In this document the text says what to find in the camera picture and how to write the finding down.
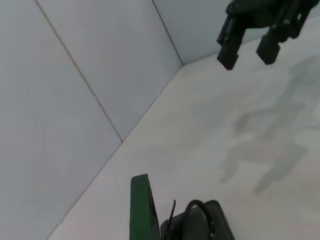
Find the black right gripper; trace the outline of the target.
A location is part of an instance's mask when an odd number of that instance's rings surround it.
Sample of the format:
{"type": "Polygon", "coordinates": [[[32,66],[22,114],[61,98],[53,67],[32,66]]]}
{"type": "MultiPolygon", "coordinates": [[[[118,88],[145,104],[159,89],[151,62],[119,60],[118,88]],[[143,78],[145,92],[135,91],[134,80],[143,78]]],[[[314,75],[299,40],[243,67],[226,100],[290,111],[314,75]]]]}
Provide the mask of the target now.
{"type": "Polygon", "coordinates": [[[246,29],[269,27],[256,53],[265,65],[273,64],[281,49],[279,43],[300,35],[312,9],[312,0],[231,1],[226,8],[228,16],[216,40],[221,46],[217,60],[226,70],[232,70],[246,29]]]}

